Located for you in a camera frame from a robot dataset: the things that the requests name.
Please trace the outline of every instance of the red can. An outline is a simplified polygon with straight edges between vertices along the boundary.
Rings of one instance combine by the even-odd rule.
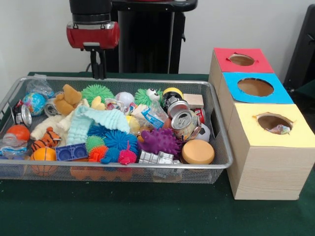
[[[205,123],[205,110],[202,108],[195,109],[195,114],[200,117],[200,122]]]

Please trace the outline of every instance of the basketball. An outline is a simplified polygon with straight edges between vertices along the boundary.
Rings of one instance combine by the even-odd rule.
[[[166,121],[164,122],[162,129],[171,129],[172,128],[171,122],[172,120],[170,118],[167,118]]]
[[[30,158],[31,161],[56,161],[56,151],[48,148],[42,147],[36,150]],[[39,176],[50,176],[52,175],[58,168],[58,166],[31,166],[34,174]]]

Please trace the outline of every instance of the red ball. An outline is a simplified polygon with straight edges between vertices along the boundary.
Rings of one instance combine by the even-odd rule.
[[[6,133],[14,134],[18,140],[25,141],[28,141],[31,136],[29,130],[22,124],[16,124],[11,126]]]

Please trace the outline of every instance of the teddy bear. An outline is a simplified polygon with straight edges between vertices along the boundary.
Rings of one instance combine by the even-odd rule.
[[[102,98],[97,96],[93,99],[91,107],[95,110],[104,111],[106,110],[105,104],[101,102]]]
[[[54,132],[54,129],[52,127],[48,127],[44,136],[41,139],[36,140],[31,145],[31,148],[33,151],[44,147],[54,148],[59,144],[60,140],[61,137]]]
[[[74,111],[81,99],[81,92],[76,91],[70,85],[65,85],[63,87],[63,93],[56,96],[54,104],[60,114],[67,116]]]

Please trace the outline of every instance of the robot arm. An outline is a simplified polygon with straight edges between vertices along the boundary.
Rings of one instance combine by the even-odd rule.
[[[91,52],[91,67],[95,79],[106,78],[105,50],[118,45],[120,29],[112,22],[111,0],[69,0],[72,22],[67,25],[67,38],[73,48]],[[100,64],[96,62],[99,54]]]

